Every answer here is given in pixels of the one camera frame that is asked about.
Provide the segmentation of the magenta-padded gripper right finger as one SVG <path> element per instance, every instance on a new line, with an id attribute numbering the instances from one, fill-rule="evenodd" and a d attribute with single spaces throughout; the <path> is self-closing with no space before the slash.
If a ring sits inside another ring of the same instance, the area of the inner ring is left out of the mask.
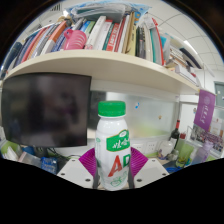
<path id="1" fill-rule="evenodd" d="M 167 170 L 156 158 L 148 159 L 137 149 L 131 148 L 128 174 L 130 189 L 141 188 L 168 175 Z"/>

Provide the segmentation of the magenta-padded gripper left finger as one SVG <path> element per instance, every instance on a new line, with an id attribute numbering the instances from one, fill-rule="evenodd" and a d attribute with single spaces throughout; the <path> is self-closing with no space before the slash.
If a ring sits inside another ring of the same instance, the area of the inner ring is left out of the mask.
<path id="1" fill-rule="evenodd" d="M 79 159 L 70 159 L 59 171 L 58 176 L 78 186 L 97 189 L 99 186 L 99 175 L 95 150 L 88 150 Z"/>

